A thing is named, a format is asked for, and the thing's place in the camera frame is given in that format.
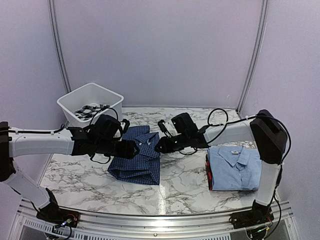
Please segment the dark blue checked shirt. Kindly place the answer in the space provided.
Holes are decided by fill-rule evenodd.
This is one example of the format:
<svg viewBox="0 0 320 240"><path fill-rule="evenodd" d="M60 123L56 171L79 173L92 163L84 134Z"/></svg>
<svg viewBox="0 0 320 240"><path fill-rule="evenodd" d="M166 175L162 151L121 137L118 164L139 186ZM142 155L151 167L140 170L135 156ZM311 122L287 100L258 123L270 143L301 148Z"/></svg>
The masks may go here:
<svg viewBox="0 0 320 240"><path fill-rule="evenodd" d="M139 153L132 159L114 157L107 169L117 180L141 184L160 184L160 153L155 146L160 140L158 132L150 132L150 126L129 127L123 140L134 141Z"/></svg>

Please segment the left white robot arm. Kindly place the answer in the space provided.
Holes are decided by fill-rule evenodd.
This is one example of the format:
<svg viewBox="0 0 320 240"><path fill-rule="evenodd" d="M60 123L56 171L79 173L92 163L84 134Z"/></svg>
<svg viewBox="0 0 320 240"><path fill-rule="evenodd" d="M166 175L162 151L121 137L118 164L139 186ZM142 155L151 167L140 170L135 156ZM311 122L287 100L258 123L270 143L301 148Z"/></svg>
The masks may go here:
<svg viewBox="0 0 320 240"><path fill-rule="evenodd" d="M126 133L129 126L128 120L118 121L105 114L85 127L69 126L58 130L23 130L9 127L8 122L3 121L0 124L0 181L29 199L41 217L58 223L64 215L54 194L24 174L14 158L42 154L93 158L95 154L102 154L130 160L140 152L137 144L116 136Z"/></svg>

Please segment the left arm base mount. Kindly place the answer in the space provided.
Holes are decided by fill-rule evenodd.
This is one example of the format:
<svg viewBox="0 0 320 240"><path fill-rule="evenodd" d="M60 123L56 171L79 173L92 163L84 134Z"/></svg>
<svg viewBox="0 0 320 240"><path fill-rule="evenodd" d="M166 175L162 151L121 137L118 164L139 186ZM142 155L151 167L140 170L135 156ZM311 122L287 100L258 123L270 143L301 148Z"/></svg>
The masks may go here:
<svg viewBox="0 0 320 240"><path fill-rule="evenodd" d="M80 213L78 211L61 208L54 201L50 201L48 205L37 209L36 217L46 222L62 225L67 222L72 228L76 228L79 222Z"/></svg>

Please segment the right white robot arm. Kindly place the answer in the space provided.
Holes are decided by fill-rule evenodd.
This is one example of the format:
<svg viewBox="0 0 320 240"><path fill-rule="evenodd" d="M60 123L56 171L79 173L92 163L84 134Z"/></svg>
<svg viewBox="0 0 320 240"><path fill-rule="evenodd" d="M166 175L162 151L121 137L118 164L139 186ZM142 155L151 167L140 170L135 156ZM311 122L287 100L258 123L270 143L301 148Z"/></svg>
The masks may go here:
<svg viewBox="0 0 320 240"><path fill-rule="evenodd" d="M234 228L273 220L271 203L276 194L283 160L291 148L287 129L268 110L257 115L201 128L187 112L172 118L176 134L163 120L158 122L161 137L155 151L163 154L191 147L206 149L210 188L214 191L256 191L251 210L231 214Z"/></svg>

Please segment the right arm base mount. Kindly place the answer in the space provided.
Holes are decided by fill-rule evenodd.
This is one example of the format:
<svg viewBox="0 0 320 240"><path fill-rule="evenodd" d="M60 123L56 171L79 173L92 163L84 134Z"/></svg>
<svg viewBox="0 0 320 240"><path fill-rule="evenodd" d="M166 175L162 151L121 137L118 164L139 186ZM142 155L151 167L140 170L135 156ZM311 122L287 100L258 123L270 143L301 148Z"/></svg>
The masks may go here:
<svg viewBox="0 0 320 240"><path fill-rule="evenodd" d="M270 203L262 205L254 200L250 210L232 213L229 222L233 225L234 229L240 229L268 223L274 219Z"/></svg>

